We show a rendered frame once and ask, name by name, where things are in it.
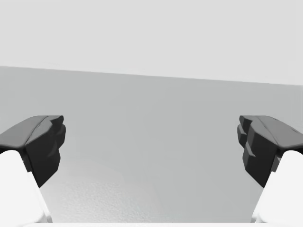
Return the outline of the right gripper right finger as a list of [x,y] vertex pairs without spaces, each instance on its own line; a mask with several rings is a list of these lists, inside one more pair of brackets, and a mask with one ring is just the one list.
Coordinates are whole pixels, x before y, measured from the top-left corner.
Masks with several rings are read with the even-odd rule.
[[303,224],[303,133],[270,116],[239,121],[245,170],[263,188],[251,222]]

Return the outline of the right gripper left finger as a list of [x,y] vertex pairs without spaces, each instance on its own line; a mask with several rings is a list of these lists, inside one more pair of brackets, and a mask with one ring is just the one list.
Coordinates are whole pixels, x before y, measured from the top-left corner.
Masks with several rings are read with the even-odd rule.
[[52,222],[40,188],[58,170],[63,121],[38,115],[0,133],[0,224]]

